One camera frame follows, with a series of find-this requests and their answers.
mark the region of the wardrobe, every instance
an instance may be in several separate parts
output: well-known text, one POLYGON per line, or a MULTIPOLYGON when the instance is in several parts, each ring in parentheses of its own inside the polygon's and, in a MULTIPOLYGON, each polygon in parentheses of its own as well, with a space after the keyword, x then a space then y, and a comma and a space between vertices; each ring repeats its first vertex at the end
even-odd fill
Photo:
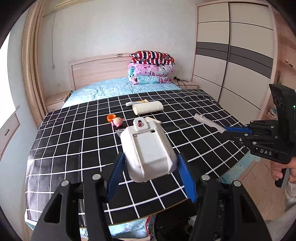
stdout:
POLYGON ((192 81, 243 124, 257 120, 276 69, 271 8, 258 1, 199 5, 196 40, 192 81))

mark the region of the gray sleeve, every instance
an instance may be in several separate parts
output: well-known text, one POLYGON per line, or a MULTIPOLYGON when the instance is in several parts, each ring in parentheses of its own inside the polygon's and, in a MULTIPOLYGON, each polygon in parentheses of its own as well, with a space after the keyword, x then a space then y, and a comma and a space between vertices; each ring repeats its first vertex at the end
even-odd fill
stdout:
POLYGON ((288 182, 285 189, 286 211, 278 219, 266 224, 272 241, 280 241, 296 218, 296 183, 288 182))

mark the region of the silver screw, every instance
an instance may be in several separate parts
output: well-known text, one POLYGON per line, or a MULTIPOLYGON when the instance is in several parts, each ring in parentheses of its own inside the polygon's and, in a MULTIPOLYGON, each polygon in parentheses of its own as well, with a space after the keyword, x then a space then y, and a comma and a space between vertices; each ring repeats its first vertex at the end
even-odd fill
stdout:
POLYGON ((99 180, 101 178, 101 175, 100 174, 94 174, 93 175, 93 179, 94 180, 99 180))
POLYGON ((208 176, 208 175, 202 175, 202 179, 204 181, 208 181, 210 179, 210 176, 208 176))
POLYGON ((69 181, 68 180, 63 180, 62 183, 61 183, 61 185, 63 187, 67 186, 68 184, 69 184, 69 181))
POLYGON ((233 185, 235 185, 236 187, 240 187, 242 185, 242 183, 240 181, 234 181, 233 185))

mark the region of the bed headboard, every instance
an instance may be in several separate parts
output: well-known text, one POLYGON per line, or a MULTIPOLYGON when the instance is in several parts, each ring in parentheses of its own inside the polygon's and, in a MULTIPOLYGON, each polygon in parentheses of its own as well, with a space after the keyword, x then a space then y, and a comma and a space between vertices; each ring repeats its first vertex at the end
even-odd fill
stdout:
POLYGON ((72 90, 104 80, 127 77, 130 61, 129 53, 121 53, 69 62, 72 90))

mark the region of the pink toy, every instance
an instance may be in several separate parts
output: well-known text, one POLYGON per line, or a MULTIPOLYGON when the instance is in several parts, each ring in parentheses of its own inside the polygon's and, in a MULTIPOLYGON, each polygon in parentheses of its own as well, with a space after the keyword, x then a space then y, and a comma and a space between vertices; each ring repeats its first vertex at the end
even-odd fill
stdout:
POLYGON ((123 123, 124 120, 125 120, 124 118, 122 119, 122 118, 120 118, 120 117, 116 117, 116 118, 114 118, 114 119, 112 120, 111 124, 112 124, 113 126, 119 127, 119 126, 122 125, 122 123, 123 123))

